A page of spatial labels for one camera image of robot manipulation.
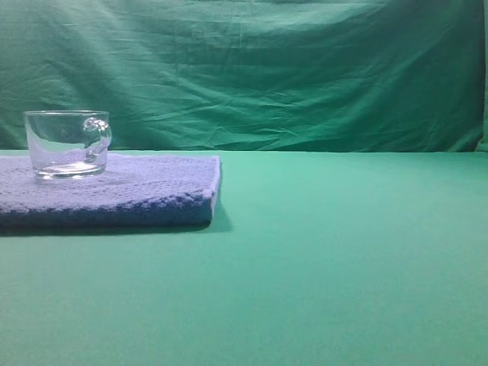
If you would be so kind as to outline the blue waffle towel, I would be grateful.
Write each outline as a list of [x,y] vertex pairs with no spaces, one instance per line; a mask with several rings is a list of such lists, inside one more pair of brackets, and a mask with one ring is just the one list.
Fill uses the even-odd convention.
[[87,178],[38,178],[26,156],[1,159],[1,228],[199,226],[214,216],[218,156],[110,154]]

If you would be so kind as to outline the transparent glass cup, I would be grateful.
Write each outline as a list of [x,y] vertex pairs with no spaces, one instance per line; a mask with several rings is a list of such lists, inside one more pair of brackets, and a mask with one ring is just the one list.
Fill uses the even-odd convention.
[[26,111],[23,118],[37,176],[85,177],[106,169],[112,139],[107,111]]

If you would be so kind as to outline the green backdrop cloth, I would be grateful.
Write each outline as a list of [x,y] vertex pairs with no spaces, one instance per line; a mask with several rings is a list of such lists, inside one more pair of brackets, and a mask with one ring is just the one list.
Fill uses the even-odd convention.
[[487,149],[485,1],[3,1],[1,146],[99,110],[113,149]]

